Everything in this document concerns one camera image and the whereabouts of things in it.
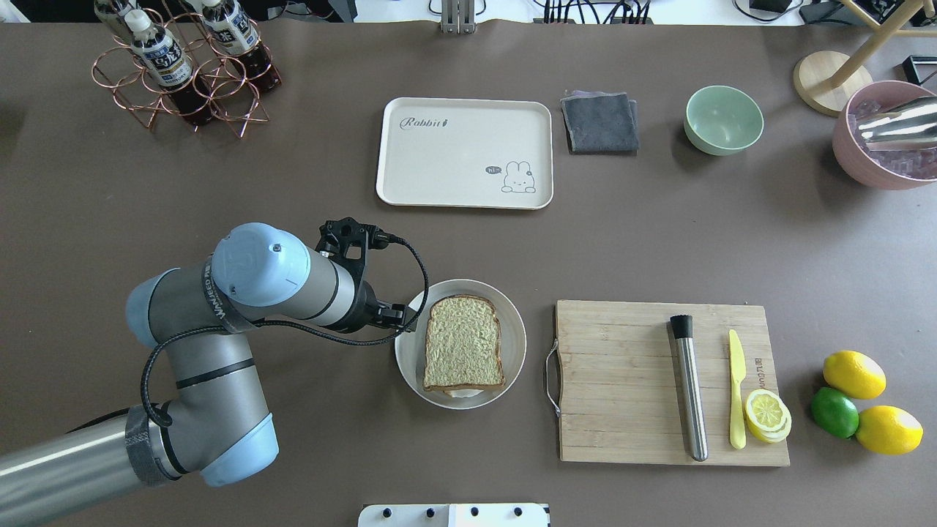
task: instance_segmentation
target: gold knife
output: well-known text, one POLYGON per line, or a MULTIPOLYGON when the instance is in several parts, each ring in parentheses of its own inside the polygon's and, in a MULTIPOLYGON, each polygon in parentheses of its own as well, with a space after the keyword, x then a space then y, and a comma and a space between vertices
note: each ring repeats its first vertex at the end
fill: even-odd
POLYGON ((745 448, 745 416, 742 415, 742 379, 745 379, 745 354, 735 329, 729 330, 729 371, 732 377, 732 406, 729 413, 729 443, 745 448))

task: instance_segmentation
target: white plate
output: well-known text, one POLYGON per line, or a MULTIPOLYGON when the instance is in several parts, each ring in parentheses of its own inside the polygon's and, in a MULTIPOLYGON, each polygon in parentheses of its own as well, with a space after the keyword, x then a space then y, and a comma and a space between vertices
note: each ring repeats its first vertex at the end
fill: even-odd
POLYGON ((539 102, 396 98, 384 108, 378 195, 391 205, 543 208, 552 134, 539 102))
MULTIPOLYGON (((423 293, 417 294, 409 306, 417 309, 422 299, 423 293)), ((517 379, 527 355, 527 333, 517 308, 501 291, 480 281, 454 279, 430 286, 426 307, 416 324, 416 330, 397 337, 394 349, 400 374, 418 396, 443 408, 470 410, 501 397, 517 379), (495 306, 495 313, 501 322, 501 369, 504 371, 504 386, 497 390, 481 390, 471 397, 454 398, 443 392, 427 392, 423 389, 423 374, 426 369, 426 321, 429 319, 429 310, 442 298, 454 294, 474 294, 487 298, 495 306)))

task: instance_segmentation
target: cloth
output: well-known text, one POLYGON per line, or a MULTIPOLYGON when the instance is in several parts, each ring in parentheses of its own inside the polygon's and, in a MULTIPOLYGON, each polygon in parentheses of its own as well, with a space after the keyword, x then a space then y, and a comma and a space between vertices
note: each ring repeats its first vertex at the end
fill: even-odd
POLYGON ((574 153, 632 152, 638 140, 638 103, 628 94, 573 91, 560 100, 574 153))

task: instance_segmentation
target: light blue joint cap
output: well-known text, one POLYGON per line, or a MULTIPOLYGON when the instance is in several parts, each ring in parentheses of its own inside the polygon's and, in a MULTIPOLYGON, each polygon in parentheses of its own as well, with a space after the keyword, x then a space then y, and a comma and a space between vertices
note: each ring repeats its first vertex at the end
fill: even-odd
POLYGON ((210 487, 236 483, 267 468, 279 452, 274 415, 267 414, 256 427, 202 469, 201 477, 210 487))
POLYGON ((124 307, 126 324, 137 337, 137 340, 151 350, 156 347, 158 342, 156 342, 156 337, 153 336, 153 331, 150 329, 150 298, 153 297, 153 291, 156 290, 159 281, 178 268, 174 267, 159 276, 146 280, 133 288, 130 297, 126 300, 126 306, 124 307))
POLYGON ((309 249, 266 223, 235 227, 212 255, 212 279, 231 300, 266 308, 289 300, 309 278, 309 249))

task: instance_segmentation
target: wooden cutting board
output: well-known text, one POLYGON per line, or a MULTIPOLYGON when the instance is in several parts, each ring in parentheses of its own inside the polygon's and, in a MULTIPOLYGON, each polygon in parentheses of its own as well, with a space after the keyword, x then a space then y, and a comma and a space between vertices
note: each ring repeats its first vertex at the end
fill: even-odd
POLYGON ((560 459, 790 466, 786 441, 767 444, 747 432, 745 448, 729 444, 729 329, 736 330, 745 350, 742 399, 759 387, 777 393, 760 306, 558 301, 560 459), (703 462, 687 453, 680 416, 679 373, 668 328, 670 317, 679 314, 693 317, 709 447, 703 462))

